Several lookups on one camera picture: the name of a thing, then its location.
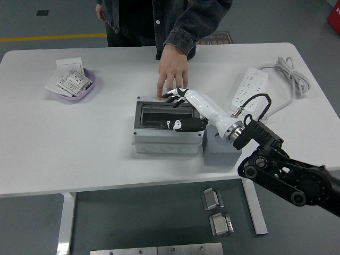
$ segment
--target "white table leg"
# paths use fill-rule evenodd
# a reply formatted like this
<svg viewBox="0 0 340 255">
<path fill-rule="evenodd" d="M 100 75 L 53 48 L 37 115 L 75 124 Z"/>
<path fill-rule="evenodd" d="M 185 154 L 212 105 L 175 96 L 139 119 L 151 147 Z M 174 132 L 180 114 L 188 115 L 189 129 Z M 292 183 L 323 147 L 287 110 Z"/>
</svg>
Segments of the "white table leg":
<svg viewBox="0 0 340 255">
<path fill-rule="evenodd" d="M 69 255 L 76 193 L 63 193 L 64 205 L 60 222 L 57 255 Z"/>
<path fill-rule="evenodd" d="M 257 235 L 268 234 L 264 216 L 261 211 L 259 199 L 256 195 L 254 183 L 249 179 L 242 179 L 245 196 L 248 202 L 251 218 Z"/>
</svg>

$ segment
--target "red object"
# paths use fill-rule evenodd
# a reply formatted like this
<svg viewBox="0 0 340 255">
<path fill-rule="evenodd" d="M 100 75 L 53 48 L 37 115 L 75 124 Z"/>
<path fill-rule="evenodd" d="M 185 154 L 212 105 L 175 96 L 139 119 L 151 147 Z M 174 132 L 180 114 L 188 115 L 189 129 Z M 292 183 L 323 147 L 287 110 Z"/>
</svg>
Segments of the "red object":
<svg viewBox="0 0 340 255">
<path fill-rule="evenodd" d="M 327 21 L 331 26 L 340 33 L 340 0 L 336 2 L 332 12 L 330 13 Z"/>
</svg>

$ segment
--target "denim jacket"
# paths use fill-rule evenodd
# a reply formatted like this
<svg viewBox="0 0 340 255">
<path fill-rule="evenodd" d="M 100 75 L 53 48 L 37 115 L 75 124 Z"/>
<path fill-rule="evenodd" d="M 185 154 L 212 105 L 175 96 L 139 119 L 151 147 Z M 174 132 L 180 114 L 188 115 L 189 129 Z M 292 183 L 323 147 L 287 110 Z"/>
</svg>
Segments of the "denim jacket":
<svg viewBox="0 0 340 255">
<path fill-rule="evenodd" d="M 103 6 L 105 21 L 118 32 L 118 0 L 96 0 Z M 157 54 L 160 60 L 164 45 L 182 49 L 188 60 L 196 53 L 196 42 L 213 33 L 233 0 L 152 0 Z"/>
</svg>

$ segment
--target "person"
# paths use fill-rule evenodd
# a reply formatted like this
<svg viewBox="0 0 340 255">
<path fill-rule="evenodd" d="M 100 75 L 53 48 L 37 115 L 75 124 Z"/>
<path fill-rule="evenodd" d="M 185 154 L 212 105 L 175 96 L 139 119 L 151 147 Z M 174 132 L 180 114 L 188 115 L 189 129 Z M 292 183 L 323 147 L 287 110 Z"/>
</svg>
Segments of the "person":
<svg viewBox="0 0 340 255">
<path fill-rule="evenodd" d="M 188 86 L 196 42 L 213 33 L 233 0 L 96 0 L 109 47 L 156 46 L 157 99 L 163 87 Z"/>
</svg>

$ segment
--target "purple dish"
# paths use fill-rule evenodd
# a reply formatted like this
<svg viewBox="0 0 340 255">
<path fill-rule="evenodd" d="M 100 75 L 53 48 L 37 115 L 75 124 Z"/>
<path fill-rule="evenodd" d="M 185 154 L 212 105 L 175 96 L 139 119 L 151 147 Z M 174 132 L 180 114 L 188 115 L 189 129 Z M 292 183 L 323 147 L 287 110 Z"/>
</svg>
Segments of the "purple dish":
<svg viewBox="0 0 340 255">
<path fill-rule="evenodd" d="M 95 86 L 95 83 L 96 83 L 96 75 L 93 72 L 84 68 L 84 74 L 85 74 L 85 77 L 87 77 L 93 83 L 87 90 L 85 90 L 85 92 L 83 94 L 81 94 L 80 96 L 76 96 L 76 97 L 67 97 L 67 96 L 64 96 L 64 95 L 60 95 L 58 93 L 56 93 L 56 94 L 58 96 L 62 97 L 62 98 L 65 98 L 66 100 L 78 100 L 80 98 L 83 98 L 88 92 L 91 91 L 91 89 L 93 89 L 93 87 Z"/>
</svg>

